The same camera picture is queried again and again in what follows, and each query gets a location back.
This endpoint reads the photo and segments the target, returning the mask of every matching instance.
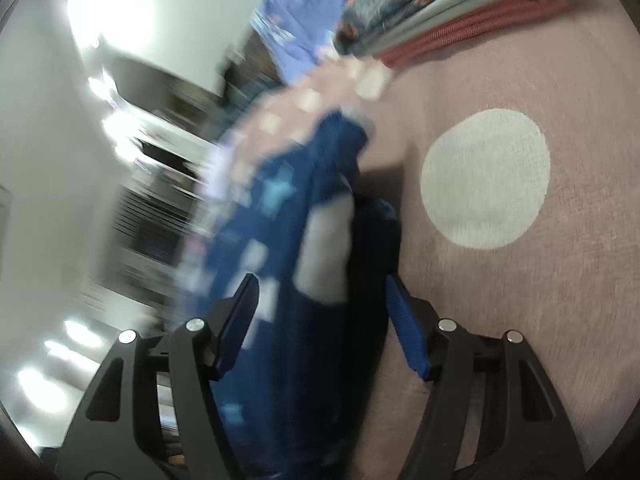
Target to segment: bright light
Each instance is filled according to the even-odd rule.
[[[66,11],[69,15],[71,32],[79,48],[98,48],[100,37],[100,0],[68,0]]]
[[[90,77],[89,88],[91,89],[91,92],[93,92],[96,96],[98,96],[103,101],[111,100],[111,93],[109,92],[107,85],[105,85],[99,79],[96,79],[95,77]]]
[[[100,0],[101,32],[116,48],[136,51],[144,47],[154,28],[152,0]]]
[[[95,374],[97,369],[100,368],[100,365],[94,360],[61,345],[60,343],[56,343],[55,341],[45,341],[44,346],[49,349],[49,355],[58,357],[63,361],[71,362],[81,370]]]
[[[40,446],[40,441],[33,431],[28,430],[28,428],[25,428],[24,426],[16,426],[15,428],[20,432],[22,438],[31,449],[36,449]]]
[[[102,338],[98,336],[97,333],[92,332],[85,325],[77,321],[66,320],[65,330],[71,339],[83,346],[98,348],[103,344]]]
[[[140,125],[129,114],[123,111],[116,111],[102,122],[107,136],[117,144],[140,134]]]
[[[32,368],[20,370],[18,382],[31,403],[43,412],[60,412],[66,406],[66,395],[62,388],[45,379],[40,372]]]
[[[135,162],[137,158],[142,156],[142,152],[130,140],[123,140],[115,147],[116,155],[126,162]]]
[[[116,82],[113,80],[113,77],[111,77],[105,69],[102,69],[102,80],[104,81],[104,84],[109,90],[111,90],[112,92],[115,92],[116,94],[118,93],[118,87],[116,86]]]

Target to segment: blue fabric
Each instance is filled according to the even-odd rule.
[[[386,279],[386,310],[398,334],[409,368],[415,370],[421,379],[426,379],[431,367],[427,359],[426,338],[411,312],[411,306],[407,304],[406,298],[391,276]]]
[[[280,77],[294,82],[311,70],[324,49],[333,49],[335,25],[347,0],[263,0],[252,26],[276,63]]]
[[[205,269],[212,281],[190,316],[203,315],[231,295],[247,271],[260,281],[261,302],[276,290],[273,304],[258,304],[234,368],[212,386],[232,447],[251,476],[318,478],[335,449],[347,297],[323,304],[298,290],[294,277],[310,214],[338,198],[353,203],[356,158],[366,142],[359,124],[341,112],[329,114],[307,146],[260,165],[250,206],[238,205],[207,248]],[[352,208],[347,216],[338,226],[342,231],[328,234],[327,246],[345,235],[350,249]],[[249,248],[260,250],[248,255]],[[340,269],[345,279],[346,264],[344,259]]]

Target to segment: blue star-patterned cloth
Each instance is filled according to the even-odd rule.
[[[236,364],[212,384],[234,452],[251,476],[319,478],[335,454],[351,189],[366,142],[357,120],[341,111],[327,115],[306,146],[263,161],[250,203],[237,206],[207,248],[203,276],[210,285],[190,316],[231,296],[247,272],[260,283]]]
[[[293,83],[333,50],[335,25],[347,0],[262,0],[252,26],[260,34],[280,77]]]

